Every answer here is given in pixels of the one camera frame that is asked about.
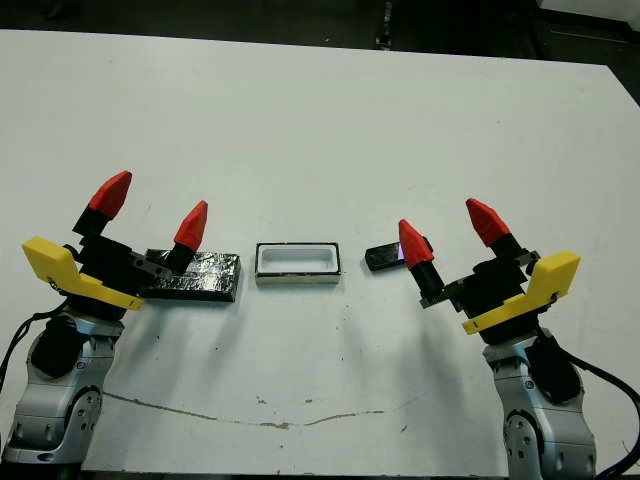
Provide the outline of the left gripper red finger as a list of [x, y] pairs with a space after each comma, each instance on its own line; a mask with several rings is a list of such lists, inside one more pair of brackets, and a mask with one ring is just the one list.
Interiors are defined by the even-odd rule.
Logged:
[[183, 219], [174, 236], [174, 246], [164, 265], [175, 275], [182, 275], [197, 253], [206, 227], [208, 203], [199, 201]]
[[106, 180], [91, 197], [72, 231], [83, 237], [101, 235], [124, 205], [131, 181], [132, 173], [128, 170]]

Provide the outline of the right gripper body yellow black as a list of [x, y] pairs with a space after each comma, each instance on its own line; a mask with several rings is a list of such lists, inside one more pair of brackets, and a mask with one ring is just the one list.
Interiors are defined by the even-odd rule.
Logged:
[[420, 303], [424, 308], [450, 302], [466, 315], [463, 329], [497, 345], [533, 332], [539, 315], [569, 292], [580, 257], [561, 251], [541, 258], [533, 251], [481, 262], [473, 272], [444, 284], [434, 265], [419, 264]]

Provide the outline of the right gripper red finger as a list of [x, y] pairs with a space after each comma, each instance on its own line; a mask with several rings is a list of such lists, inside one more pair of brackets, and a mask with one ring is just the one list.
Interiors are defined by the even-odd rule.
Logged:
[[398, 230], [405, 265], [416, 281], [421, 295], [439, 294], [444, 282], [433, 265], [434, 254], [430, 244], [406, 219], [399, 221]]
[[517, 258], [528, 253], [492, 207], [475, 198], [465, 204], [474, 230], [496, 257]]

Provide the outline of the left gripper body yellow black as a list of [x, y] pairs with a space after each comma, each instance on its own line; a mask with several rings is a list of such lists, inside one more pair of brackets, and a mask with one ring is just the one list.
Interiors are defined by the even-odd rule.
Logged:
[[35, 236], [22, 245], [36, 277], [67, 297], [69, 308], [101, 320], [120, 320], [144, 304], [141, 291], [172, 270], [103, 236], [81, 240], [81, 249]]

